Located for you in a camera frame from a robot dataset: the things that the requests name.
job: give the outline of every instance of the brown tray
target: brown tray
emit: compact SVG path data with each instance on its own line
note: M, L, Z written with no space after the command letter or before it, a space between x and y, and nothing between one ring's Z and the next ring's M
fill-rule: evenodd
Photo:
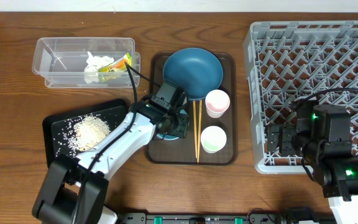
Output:
M161 52L154 56L151 64L150 79L156 83L163 82L162 70L165 62L174 52ZM206 113L205 102L203 100L203 115L201 119L201 131L208 126L219 126L227 135L227 143L220 151L210 154L200 147L200 162L197 164L195 141L194 141L194 122L193 122L193 103L189 103L186 112L190 116L190 125L185 139L172 141L157 140L151 141L146 147L145 155L150 161L158 164L186 164L186 165L215 165L225 166L234 162L237 158L237 111L236 111L236 64L229 54L215 54L222 63L223 81L220 90L225 91L230 96L230 107L217 119L210 118ZM158 87L150 84L151 93L157 93Z

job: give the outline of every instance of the wire dish rack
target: wire dish rack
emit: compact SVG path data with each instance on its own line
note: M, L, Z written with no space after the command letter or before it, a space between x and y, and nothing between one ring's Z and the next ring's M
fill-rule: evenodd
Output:
M295 123L296 113L289 105L298 97L330 88L358 88L358 21L255 22L243 48L255 168L261 174L305 173L300 157L268 152L267 126ZM358 156L358 94L328 93L318 100L346 106L352 153Z

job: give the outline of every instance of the black tray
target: black tray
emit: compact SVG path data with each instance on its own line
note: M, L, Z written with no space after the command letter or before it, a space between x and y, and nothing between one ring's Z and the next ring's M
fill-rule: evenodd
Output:
M162 83L162 70L165 62L173 52L161 52L154 56L151 64L150 79L156 83ZM201 119L201 131L208 126L216 125L226 132L227 143L220 151L210 154L200 147L200 163L197 164L195 156L193 104L189 103L186 112L190 116L190 125L185 139L173 141L152 141L146 147L145 155L150 161L158 164L187 164L187 165L215 165L224 166L231 164L237 158L237 102L236 102L236 65L229 54L215 54L222 63L223 81L220 90L230 96L230 107L218 119L210 118L203 101L203 115ZM151 93L157 93L158 87L149 86Z
M101 120L107 122L110 131L113 131L124 120L127 114L127 105L124 100L117 99L46 117L42 122L42 128L44 129L45 152L48 167L59 154L65 154L70 157L75 156L68 147L67 140L64 140L62 132L73 130L74 124L76 123L74 120L88 114L98 116ZM74 121L71 122L71 128L68 127L69 119Z

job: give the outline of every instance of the wooden chopstick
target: wooden chopstick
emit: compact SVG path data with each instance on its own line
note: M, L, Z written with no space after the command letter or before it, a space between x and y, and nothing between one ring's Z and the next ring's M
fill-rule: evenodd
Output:
M200 162L201 115L202 115L202 112L203 112L203 100L200 100L200 111L198 112L197 163Z
M196 114L196 101L193 101L193 117L194 117L194 148L196 149L197 159L197 114Z

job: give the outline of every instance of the white cup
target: white cup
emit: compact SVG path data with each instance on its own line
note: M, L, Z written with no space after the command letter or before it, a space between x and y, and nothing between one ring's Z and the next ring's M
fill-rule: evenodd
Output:
M201 145L208 153L215 153L226 145L226 133L218 126L209 126L201 133Z
M230 97L222 90L213 90L205 98L206 113L212 118L220 118L230 106Z

